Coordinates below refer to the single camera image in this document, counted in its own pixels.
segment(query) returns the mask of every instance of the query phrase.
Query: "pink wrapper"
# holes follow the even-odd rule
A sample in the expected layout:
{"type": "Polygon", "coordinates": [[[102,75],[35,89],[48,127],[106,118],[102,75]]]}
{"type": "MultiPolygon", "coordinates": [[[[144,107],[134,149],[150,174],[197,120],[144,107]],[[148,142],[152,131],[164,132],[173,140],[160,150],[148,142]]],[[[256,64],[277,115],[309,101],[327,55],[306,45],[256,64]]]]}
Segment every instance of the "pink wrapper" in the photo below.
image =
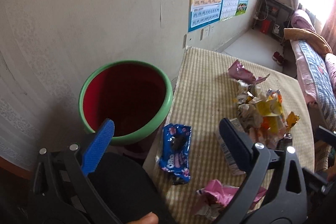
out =
{"type": "Polygon", "coordinates": [[[227,72],[228,72],[228,74],[231,78],[234,78],[236,80],[242,80],[249,85],[261,83],[261,82],[265,81],[267,79],[267,77],[269,77],[269,74],[268,74],[265,77],[255,78],[253,73],[251,73],[251,71],[245,69],[243,64],[241,62],[239,62],[238,60],[233,62],[233,64],[227,70],[227,72]]]}
{"type": "MultiPolygon", "coordinates": [[[[197,191],[197,193],[201,196],[196,205],[193,207],[192,214],[204,215],[207,218],[214,220],[214,218],[217,217],[217,214],[220,213],[221,209],[225,208],[230,203],[238,190],[239,187],[227,185],[223,186],[219,180],[210,180],[205,188],[197,191]],[[210,213],[200,213],[202,211],[204,212],[204,207],[209,208],[210,213]]],[[[255,205],[263,196],[265,196],[265,194],[266,189],[260,187],[253,203],[251,204],[250,210],[253,210],[255,205]]]]}

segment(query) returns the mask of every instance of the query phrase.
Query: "red shoe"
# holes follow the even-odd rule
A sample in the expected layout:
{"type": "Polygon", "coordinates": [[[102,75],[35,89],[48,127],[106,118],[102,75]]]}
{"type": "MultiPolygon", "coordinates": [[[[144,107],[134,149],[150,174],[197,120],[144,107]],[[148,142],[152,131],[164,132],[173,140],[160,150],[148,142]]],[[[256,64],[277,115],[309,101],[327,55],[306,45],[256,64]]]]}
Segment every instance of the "red shoe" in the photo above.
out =
{"type": "Polygon", "coordinates": [[[278,59],[277,59],[277,63],[278,65],[282,66],[284,64],[284,58],[282,55],[279,55],[278,56],[278,59]]]}
{"type": "Polygon", "coordinates": [[[273,58],[274,61],[277,61],[279,56],[280,56],[280,53],[279,52],[275,52],[273,54],[272,58],[273,58]]]}

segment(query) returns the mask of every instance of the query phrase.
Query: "yellow wrapper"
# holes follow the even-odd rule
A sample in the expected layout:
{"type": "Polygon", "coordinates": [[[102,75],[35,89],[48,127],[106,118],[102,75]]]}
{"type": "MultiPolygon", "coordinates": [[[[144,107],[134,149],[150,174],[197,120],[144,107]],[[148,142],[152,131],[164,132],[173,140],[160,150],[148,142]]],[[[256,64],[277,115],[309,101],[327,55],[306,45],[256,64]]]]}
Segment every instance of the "yellow wrapper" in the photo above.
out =
{"type": "Polygon", "coordinates": [[[269,130],[271,134],[282,135],[285,131],[285,125],[283,124],[280,116],[267,116],[264,117],[261,125],[266,130],[269,130]]]}
{"type": "Polygon", "coordinates": [[[291,112],[287,119],[287,131],[289,131],[293,126],[295,126],[295,124],[299,121],[300,117],[299,115],[295,115],[294,112],[291,112]]]}
{"type": "Polygon", "coordinates": [[[264,101],[261,100],[259,102],[256,102],[254,105],[257,108],[258,112],[261,116],[265,117],[272,117],[272,116],[278,116],[278,114],[275,114],[271,111],[271,104],[273,104],[272,100],[264,101]]]}

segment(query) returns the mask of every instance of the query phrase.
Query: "beige tablecloth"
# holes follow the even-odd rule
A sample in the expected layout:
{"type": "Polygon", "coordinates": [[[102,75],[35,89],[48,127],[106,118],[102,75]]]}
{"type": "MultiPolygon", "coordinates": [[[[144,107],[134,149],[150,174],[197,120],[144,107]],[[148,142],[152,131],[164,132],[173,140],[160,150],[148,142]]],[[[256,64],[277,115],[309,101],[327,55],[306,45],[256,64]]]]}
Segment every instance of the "beige tablecloth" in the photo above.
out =
{"type": "MultiPolygon", "coordinates": [[[[228,77],[227,69],[236,58],[204,49],[188,47],[179,72],[177,86],[168,123],[182,123],[192,126],[193,135],[189,154],[191,180],[188,184],[173,186],[157,164],[148,170],[165,199],[172,216],[180,224],[208,223],[204,217],[190,213],[197,200],[195,191],[204,187],[209,180],[218,179],[222,183],[240,186],[245,176],[232,176],[225,161],[224,153],[215,138],[219,121],[236,117],[236,104],[233,102],[238,84],[228,77]]],[[[263,91],[269,88],[281,89],[285,114],[290,111],[300,115],[298,124],[292,129],[293,146],[300,164],[314,170],[314,142],[310,118],[305,99],[298,81],[282,73],[270,70],[248,61],[244,66],[256,76],[270,73],[266,81],[259,84],[263,91]]],[[[156,144],[148,156],[161,155],[162,134],[157,134],[156,144]]],[[[268,187],[272,172],[269,171],[263,182],[268,187]]]]}

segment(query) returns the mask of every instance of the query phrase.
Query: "floor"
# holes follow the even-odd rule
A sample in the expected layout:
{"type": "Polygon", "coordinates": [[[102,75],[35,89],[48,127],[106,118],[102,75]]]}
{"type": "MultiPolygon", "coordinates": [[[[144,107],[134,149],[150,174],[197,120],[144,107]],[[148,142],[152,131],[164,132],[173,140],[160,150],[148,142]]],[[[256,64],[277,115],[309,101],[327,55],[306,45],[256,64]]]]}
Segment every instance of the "floor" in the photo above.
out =
{"type": "Polygon", "coordinates": [[[280,42],[259,31],[249,29],[222,53],[282,72],[282,66],[272,59],[274,52],[282,54],[280,42]]]}

